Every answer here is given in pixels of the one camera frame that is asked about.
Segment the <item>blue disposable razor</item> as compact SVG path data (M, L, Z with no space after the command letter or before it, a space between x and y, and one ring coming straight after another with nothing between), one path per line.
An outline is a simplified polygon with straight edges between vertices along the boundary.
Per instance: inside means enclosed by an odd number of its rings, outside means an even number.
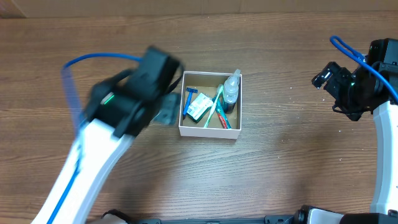
M192 100L192 95L194 93L198 92L197 89L189 88L189 87L186 88L186 91L188 92L188 97L187 97L187 100L186 100L186 103L185 103L185 106L184 106L184 109L183 109L183 113L182 113L183 119L185 119L185 117L187 115L188 107L190 106L190 102Z

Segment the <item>green soap packet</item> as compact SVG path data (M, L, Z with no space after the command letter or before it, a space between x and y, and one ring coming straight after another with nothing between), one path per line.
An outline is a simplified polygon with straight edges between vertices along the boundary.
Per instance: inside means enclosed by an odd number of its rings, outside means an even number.
M213 101L210 97L200 93L188 106L187 115L198 123L207 111L212 107Z

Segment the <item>Colgate toothpaste tube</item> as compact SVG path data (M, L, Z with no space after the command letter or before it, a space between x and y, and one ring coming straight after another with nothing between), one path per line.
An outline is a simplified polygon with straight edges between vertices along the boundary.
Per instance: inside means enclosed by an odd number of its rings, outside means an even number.
M219 120L221 122L222 127L224 129L231 129L231 125L230 125L230 123L229 123L229 121L228 121L228 119L226 117L224 109L223 109L223 107L221 105L221 101L220 100L216 100L216 97L214 97L212 100L216 103L215 111L216 111L216 113L218 115L218 118L219 118Z

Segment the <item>green white toothbrush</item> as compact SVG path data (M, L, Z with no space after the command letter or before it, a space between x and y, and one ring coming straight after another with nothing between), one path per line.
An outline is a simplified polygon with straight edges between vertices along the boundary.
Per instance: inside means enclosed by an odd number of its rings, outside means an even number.
M208 127L208 125L209 125L209 123L210 123L210 120L211 120L211 117L212 117L213 113L215 112L218 98L220 97L220 95L222 94L222 92L223 92L223 85L220 84L220 85L217 87L216 96L214 97L213 104L212 104L212 106L211 106L211 108L210 108L210 112L209 112L208 118L207 118L207 120L206 120L206 122L205 122L204 128L207 128L207 127Z

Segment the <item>clear bottle with dark liquid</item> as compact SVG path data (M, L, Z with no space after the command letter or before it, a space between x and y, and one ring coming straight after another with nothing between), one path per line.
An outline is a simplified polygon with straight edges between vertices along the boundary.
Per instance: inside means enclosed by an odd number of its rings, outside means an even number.
M222 107L226 114L232 113L239 96L241 71L236 69L223 84Z

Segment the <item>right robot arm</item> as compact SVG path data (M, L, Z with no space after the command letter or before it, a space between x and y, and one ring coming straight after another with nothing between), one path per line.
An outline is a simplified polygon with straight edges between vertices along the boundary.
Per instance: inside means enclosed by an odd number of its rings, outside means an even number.
M368 213L340 213L304 205L292 218L292 223L397 223L397 102L387 94L381 81L371 77L372 71L380 72L393 86L397 86L397 65L372 63L371 68L358 68L350 73L335 62L330 62L312 83L323 87L335 98L333 111L343 113L352 121L358 121L368 111L373 115L375 132L363 131L351 136L334 135L320 128L313 136L304 136L305 145L315 144L316 150L332 149L338 155L354 154L361 146L369 147L377 157L374 197Z

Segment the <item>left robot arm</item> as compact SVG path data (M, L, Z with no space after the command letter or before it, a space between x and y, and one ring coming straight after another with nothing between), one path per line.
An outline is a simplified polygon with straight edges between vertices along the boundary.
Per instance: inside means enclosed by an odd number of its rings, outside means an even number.
M124 70L96 83L77 119L76 138L34 223L84 223L121 156L156 120L175 122L176 70Z

